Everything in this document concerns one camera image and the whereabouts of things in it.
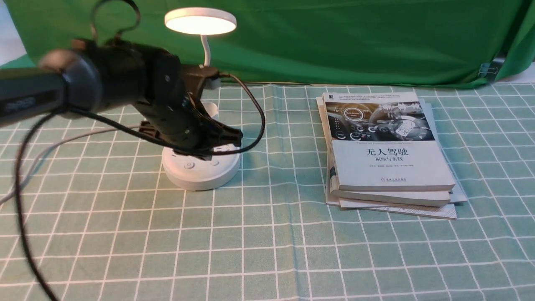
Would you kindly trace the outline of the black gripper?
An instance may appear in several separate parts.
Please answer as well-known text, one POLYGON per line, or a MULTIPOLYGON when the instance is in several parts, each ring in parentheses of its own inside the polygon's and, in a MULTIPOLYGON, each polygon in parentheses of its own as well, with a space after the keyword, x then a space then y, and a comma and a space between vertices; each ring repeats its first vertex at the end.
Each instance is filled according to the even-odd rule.
POLYGON ((154 46, 136 46, 146 76, 144 99, 134 108, 149 122, 159 138, 177 156, 210 161, 220 145, 242 146, 243 133, 210 118, 199 97, 201 72, 194 64, 182 64, 179 57, 154 46))

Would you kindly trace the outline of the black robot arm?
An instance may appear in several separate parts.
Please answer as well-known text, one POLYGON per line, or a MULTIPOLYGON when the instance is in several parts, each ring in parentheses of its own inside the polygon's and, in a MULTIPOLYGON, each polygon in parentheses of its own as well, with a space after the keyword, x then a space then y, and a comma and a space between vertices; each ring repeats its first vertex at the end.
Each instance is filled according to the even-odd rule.
POLYGON ((212 118, 200 101, 212 67, 182 65, 165 49, 115 40, 75 39, 47 53, 38 67, 1 71, 1 126, 57 112, 96 117, 132 105, 145 119, 138 137, 176 154, 210 160, 216 147, 240 148, 242 132, 212 118))

